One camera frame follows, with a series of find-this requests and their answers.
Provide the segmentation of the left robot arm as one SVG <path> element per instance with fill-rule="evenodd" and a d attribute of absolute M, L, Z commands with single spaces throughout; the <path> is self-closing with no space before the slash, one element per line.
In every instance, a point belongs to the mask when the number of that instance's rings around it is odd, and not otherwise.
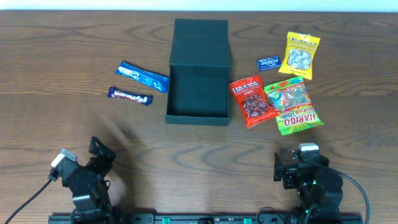
<path fill-rule="evenodd" d="M 78 165 L 63 181 L 72 192 L 75 209 L 70 214 L 72 223 L 116 223 L 109 197 L 110 181 L 106 174 L 113 168 L 116 154 L 97 137 L 90 141 L 89 153 L 93 155 L 85 166 Z"/>

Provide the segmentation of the green Haribo gummy bag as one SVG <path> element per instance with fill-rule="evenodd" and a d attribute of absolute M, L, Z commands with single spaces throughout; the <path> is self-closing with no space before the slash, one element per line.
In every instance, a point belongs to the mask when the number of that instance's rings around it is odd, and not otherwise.
<path fill-rule="evenodd" d="M 267 85 L 268 103 L 278 113 L 276 122 L 281 135 L 289 135 L 324 125 L 307 93 L 302 77 Z"/>

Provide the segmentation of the red Halls candy bag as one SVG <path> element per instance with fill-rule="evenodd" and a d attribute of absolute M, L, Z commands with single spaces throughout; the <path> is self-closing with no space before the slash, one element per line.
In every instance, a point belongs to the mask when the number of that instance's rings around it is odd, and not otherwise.
<path fill-rule="evenodd" d="M 278 115 L 267 101 L 259 75 L 231 82 L 229 89 L 242 111 L 247 129 Z"/>

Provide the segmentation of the blue Eclipse mint pack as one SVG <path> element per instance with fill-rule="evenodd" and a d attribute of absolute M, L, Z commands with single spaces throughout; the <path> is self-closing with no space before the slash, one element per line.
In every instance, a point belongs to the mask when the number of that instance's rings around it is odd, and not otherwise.
<path fill-rule="evenodd" d="M 281 66 L 281 60 L 278 56 L 262 58 L 256 61 L 257 69 L 261 72 Z"/>

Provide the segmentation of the purple Dairy Milk bar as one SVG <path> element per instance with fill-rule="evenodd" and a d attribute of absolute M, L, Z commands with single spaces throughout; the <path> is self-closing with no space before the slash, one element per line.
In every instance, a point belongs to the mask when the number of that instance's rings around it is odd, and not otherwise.
<path fill-rule="evenodd" d="M 130 91 L 121 90 L 115 86 L 111 86 L 108 91 L 108 98 L 120 98 L 140 103 L 144 106 L 149 106 L 152 103 L 152 96 L 141 95 L 137 93 L 132 93 Z"/>

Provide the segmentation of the light blue snack bar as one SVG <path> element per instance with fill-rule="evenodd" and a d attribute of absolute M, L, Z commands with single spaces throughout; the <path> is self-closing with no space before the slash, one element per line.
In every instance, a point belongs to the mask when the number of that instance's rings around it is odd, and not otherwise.
<path fill-rule="evenodd" d="M 143 70 L 125 61 L 120 63 L 115 74 L 133 79 L 162 93 L 167 93 L 170 83 L 169 77 Z"/>

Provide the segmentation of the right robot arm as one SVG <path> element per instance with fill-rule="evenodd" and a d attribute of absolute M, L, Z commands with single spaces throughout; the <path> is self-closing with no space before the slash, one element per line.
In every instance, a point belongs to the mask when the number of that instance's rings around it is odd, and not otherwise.
<path fill-rule="evenodd" d="M 274 181 L 282 181 L 285 189 L 296 189 L 300 207 L 297 223 L 342 223 L 340 202 L 343 179 L 318 152 L 295 151 L 296 164 L 283 164 L 274 154 Z"/>

